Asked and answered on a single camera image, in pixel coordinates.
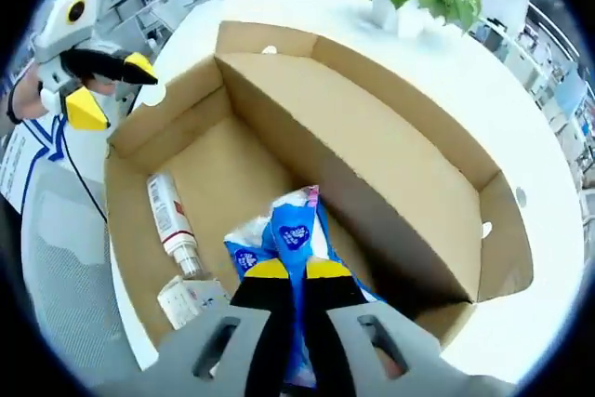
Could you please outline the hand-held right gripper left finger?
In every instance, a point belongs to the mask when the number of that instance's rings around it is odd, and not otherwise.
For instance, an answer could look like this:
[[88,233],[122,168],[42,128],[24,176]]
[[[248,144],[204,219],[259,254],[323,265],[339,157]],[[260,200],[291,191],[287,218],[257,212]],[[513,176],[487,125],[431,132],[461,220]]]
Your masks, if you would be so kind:
[[231,302],[164,337],[146,370],[98,396],[279,396],[292,343],[292,285],[278,260],[250,269]]

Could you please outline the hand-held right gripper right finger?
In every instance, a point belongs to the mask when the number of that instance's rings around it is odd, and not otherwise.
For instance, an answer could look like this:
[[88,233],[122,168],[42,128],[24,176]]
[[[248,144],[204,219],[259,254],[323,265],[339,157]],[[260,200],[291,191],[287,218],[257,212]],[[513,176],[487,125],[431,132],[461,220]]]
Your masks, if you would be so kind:
[[512,384],[446,362],[438,340],[383,301],[364,298],[349,269],[308,261],[304,336],[323,396],[510,396]]

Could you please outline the person's left hand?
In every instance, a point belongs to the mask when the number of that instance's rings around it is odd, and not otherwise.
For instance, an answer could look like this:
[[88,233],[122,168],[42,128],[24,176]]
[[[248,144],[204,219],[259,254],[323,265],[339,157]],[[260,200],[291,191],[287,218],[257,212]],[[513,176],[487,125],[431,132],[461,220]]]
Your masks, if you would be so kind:
[[13,122],[38,119],[47,114],[39,89],[38,65],[33,62],[13,87],[8,99]]

